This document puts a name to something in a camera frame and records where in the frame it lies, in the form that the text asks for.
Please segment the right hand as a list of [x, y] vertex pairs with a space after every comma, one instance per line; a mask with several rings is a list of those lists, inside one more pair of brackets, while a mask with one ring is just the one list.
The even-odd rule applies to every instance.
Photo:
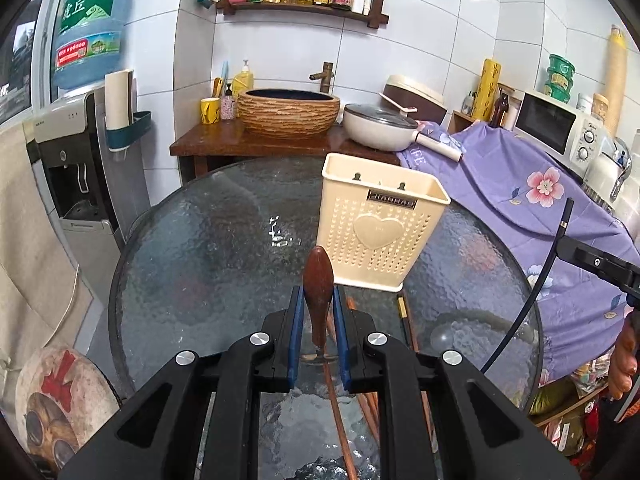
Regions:
[[631, 318], [626, 317], [623, 329], [620, 331], [608, 369], [608, 393], [613, 400], [620, 400], [624, 393], [631, 390], [634, 374], [637, 373], [636, 359], [637, 337]]

